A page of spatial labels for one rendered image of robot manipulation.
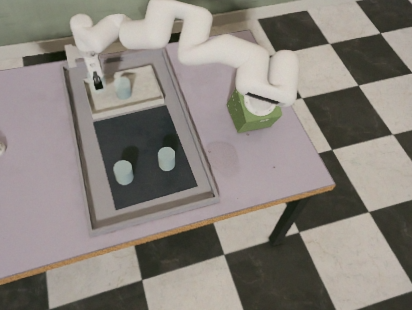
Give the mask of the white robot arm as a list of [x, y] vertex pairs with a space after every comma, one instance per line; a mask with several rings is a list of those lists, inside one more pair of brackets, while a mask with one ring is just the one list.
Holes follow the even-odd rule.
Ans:
[[184, 20], [179, 62], [189, 66], [222, 63], [238, 68], [235, 86], [252, 114], [265, 116], [275, 106], [295, 102], [300, 62], [293, 51], [278, 51], [269, 60], [267, 49], [230, 34], [208, 41], [211, 13], [175, 0], [150, 0], [144, 20], [130, 21], [124, 14], [113, 14], [94, 26], [88, 15], [75, 15], [70, 26], [77, 46], [65, 45], [69, 67], [77, 67], [76, 58], [92, 58], [103, 52], [119, 37], [119, 29], [120, 41], [128, 49], [161, 49], [169, 42], [175, 17]]

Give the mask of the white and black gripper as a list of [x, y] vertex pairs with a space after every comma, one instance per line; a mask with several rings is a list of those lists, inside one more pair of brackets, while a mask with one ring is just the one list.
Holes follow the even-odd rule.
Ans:
[[[99, 53], [98, 53], [99, 54]], [[98, 80], [98, 78], [103, 77], [103, 71], [102, 71], [102, 67], [101, 64], [99, 64], [100, 59], [99, 59], [99, 55], [95, 55], [93, 58], [87, 58], [87, 57], [83, 57], [88, 69], [88, 72], [90, 74], [91, 79], [93, 79], [94, 81], [94, 86], [95, 86], [95, 90], [101, 90], [104, 89], [103, 88], [103, 84], [101, 79]], [[96, 72], [97, 71], [97, 72]], [[98, 74], [98, 76], [97, 76]], [[94, 75], [94, 76], [93, 76]], [[94, 79], [95, 78], [95, 79]]]

